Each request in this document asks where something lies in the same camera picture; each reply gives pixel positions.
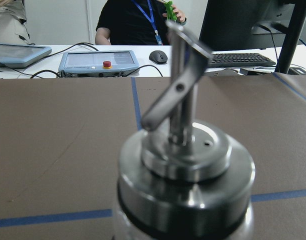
white wall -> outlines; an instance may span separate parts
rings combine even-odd
[[[25,0],[27,29],[39,45],[94,43],[95,28],[107,0]],[[185,12],[185,26],[199,36],[208,0],[173,0]]]

computer mouse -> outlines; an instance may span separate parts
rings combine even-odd
[[[148,59],[156,64],[165,64],[168,61],[168,56],[163,51],[155,50],[149,54]]]

metal lever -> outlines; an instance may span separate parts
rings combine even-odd
[[[197,39],[192,38],[191,34],[184,31],[184,28],[181,25],[171,21],[168,21],[167,25],[172,33],[181,38],[181,40],[188,46],[189,59],[183,72],[179,72],[177,79],[170,84],[162,95],[153,103],[150,109],[143,115],[141,125],[147,131],[156,130],[162,121],[171,115],[175,107],[184,101],[188,94],[196,94],[192,92],[192,89],[195,83],[199,81],[212,58],[211,50],[200,43]],[[179,115],[173,117],[180,118],[177,122],[181,122],[181,118],[184,118],[185,116]]]

keyboard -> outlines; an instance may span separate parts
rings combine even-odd
[[[216,53],[209,68],[272,66],[275,62],[259,53]]]

hand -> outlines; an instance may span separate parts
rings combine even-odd
[[[182,12],[180,9],[177,8],[176,5],[172,4],[171,5],[173,8],[173,13],[175,13],[176,17],[177,17],[177,21],[179,23],[184,23],[185,22],[185,14],[184,12]],[[163,17],[167,17],[168,15],[166,13],[163,13]]]

